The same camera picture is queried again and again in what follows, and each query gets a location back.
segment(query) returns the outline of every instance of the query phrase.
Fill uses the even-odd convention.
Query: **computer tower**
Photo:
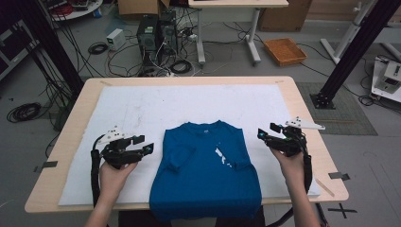
[[[160,27],[163,33],[165,54],[178,53],[176,11],[164,11],[160,17]]]
[[[146,14],[141,18],[136,37],[141,50],[143,64],[159,65],[163,56],[163,39],[157,14]]]

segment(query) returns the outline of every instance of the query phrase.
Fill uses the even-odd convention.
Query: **hand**
[[[137,165],[138,163],[134,163],[116,169],[104,163],[100,168],[100,197],[114,204],[128,176]]]
[[[277,149],[270,149],[280,163],[281,171],[288,186],[304,186],[304,155],[299,152],[296,155],[287,157]]]

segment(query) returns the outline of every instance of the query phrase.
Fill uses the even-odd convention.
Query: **small white box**
[[[117,28],[109,36],[107,36],[107,43],[113,51],[117,51],[126,42],[125,35],[122,29]]]

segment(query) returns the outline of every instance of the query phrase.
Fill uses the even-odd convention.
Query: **desk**
[[[202,31],[201,23],[203,22],[204,19],[211,19],[210,21],[215,21],[215,22],[252,21],[250,34],[248,34],[245,39],[253,56],[253,65],[255,65],[261,62],[259,54],[257,53],[256,47],[253,42],[253,37],[257,26],[257,20],[259,18],[260,8],[281,8],[288,6],[288,2],[286,0],[220,0],[220,1],[189,0],[188,3],[191,8],[200,9],[198,11],[197,50],[198,50],[198,62],[201,65],[205,64],[206,62],[204,57],[202,33],[201,33]],[[252,15],[249,15],[248,9],[253,9]],[[228,19],[228,17],[230,16],[234,16],[234,19]]]
[[[29,213],[67,212],[92,210],[91,205],[59,206],[68,170],[78,149],[87,123],[94,111],[103,87],[106,86],[174,86],[174,85],[219,85],[219,84],[275,84],[279,87],[291,115],[312,120],[295,82],[290,77],[213,77],[213,78],[134,78],[134,79],[89,79],[65,123],[60,137],[50,154],[48,162],[58,161],[56,167],[45,168],[36,182],[26,211]],[[341,179],[331,180],[327,173],[337,172],[333,160],[318,131],[304,130],[308,149],[312,155],[314,176],[321,188],[321,195],[311,201],[345,201],[348,192]],[[290,203],[286,199],[263,199],[263,204]],[[118,204],[115,209],[148,209],[147,203]]]
[[[98,9],[102,3],[103,3],[103,0],[95,0],[95,2],[89,1],[88,9],[86,9],[86,10],[74,10],[73,12],[71,12],[71,14],[68,14],[65,17],[58,16],[58,15],[51,15],[51,16],[53,17],[53,20],[55,20],[55,21],[64,21],[64,20],[78,18],[78,17],[84,16],[86,14],[89,14],[89,13],[95,11],[95,9]]]

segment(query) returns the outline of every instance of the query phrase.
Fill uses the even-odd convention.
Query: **white paper sheet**
[[[185,122],[222,120],[244,131],[263,198],[289,198],[280,166],[269,148],[257,138],[257,129],[270,131],[270,122],[285,124],[291,117],[277,85],[193,85],[105,87],[83,134],[70,167],[59,205],[92,204],[91,150],[101,134],[118,126],[127,136],[146,136],[141,148],[154,143],[154,151],[129,176],[117,203],[148,202],[151,185],[162,159],[166,129]],[[313,181],[309,195],[320,195]]]

